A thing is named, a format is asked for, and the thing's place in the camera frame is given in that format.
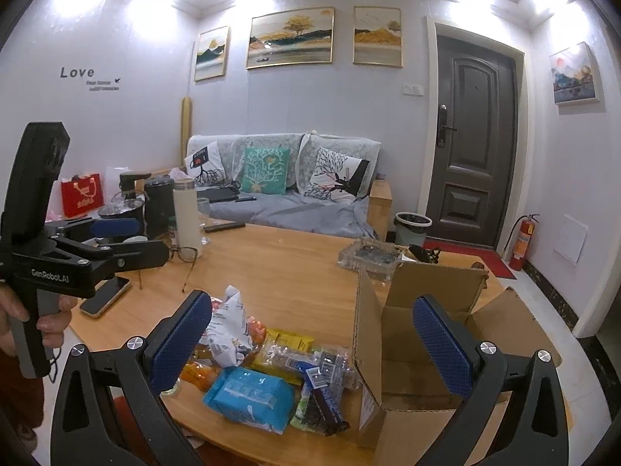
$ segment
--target cardboard box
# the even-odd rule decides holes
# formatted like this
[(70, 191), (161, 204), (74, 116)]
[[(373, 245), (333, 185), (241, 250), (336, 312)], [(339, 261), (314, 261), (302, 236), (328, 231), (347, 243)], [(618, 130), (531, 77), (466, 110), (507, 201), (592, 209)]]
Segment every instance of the cardboard box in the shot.
[[(461, 403), (448, 393), (412, 323), (412, 305), (431, 294), (452, 320), (504, 353), (531, 357), (543, 348), (561, 358), (517, 293), (506, 289), (472, 313), (487, 270), (402, 263), (385, 303), (361, 270), (353, 358), (364, 380), (358, 444), (375, 447), (374, 465), (411, 466), (425, 453)], [(483, 459), (498, 430), (510, 393), (503, 393), (467, 464)]]

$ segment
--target fire extinguisher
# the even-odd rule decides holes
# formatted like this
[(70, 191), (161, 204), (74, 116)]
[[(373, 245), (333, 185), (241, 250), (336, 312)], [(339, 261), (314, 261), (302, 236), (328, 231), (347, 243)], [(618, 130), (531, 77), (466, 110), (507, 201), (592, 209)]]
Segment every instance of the fire extinguisher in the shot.
[(515, 241), (515, 246), (513, 247), (513, 255), (511, 256), (511, 260), (508, 264), (508, 267), (512, 270), (520, 271), (524, 265), (524, 261), (526, 261), (526, 253), (529, 250), (530, 241), (533, 239), (533, 234), (535, 233), (535, 224), (538, 222), (536, 216), (538, 215), (539, 214), (521, 216), (517, 221), (515, 221), (515, 224), (513, 224), (511, 234), (509, 235), (507, 244), (505, 245), (505, 250), (507, 249), (508, 243), (513, 236), (513, 231), (515, 230), (517, 223), (524, 219), (520, 225), (520, 231), (517, 234), (517, 240)]

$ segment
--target white thermos bottle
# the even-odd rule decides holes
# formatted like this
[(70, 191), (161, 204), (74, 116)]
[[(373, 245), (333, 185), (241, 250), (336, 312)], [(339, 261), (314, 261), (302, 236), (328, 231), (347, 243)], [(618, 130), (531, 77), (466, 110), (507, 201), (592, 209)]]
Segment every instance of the white thermos bottle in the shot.
[(201, 227), (198, 221), (198, 205), (194, 179), (179, 179), (173, 186), (175, 218), (177, 224), (177, 246), (194, 247), (199, 257), (203, 254)]

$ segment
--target blue wet wipes package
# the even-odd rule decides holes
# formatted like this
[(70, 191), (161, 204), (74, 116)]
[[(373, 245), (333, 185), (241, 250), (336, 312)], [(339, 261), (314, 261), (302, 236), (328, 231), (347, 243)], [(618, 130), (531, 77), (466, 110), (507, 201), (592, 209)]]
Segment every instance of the blue wet wipes package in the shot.
[(222, 370), (203, 403), (232, 421), (282, 434), (295, 401), (293, 388), (282, 378), (230, 367)]

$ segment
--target black and white pillow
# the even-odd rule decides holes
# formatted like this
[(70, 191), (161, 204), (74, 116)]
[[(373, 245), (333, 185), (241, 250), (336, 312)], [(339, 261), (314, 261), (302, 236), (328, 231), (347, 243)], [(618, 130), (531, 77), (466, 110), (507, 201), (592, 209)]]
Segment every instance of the black and white pillow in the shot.
[(186, 158), (187, 174), (197, 186), (213, 186), (226, 178), (218, 143), (212, 142)]
[(304, 196), (331, 199), (337, 203), (353, 203), (368, 166), (367, 160), (359, 160), (320, 147), (317, 165)]

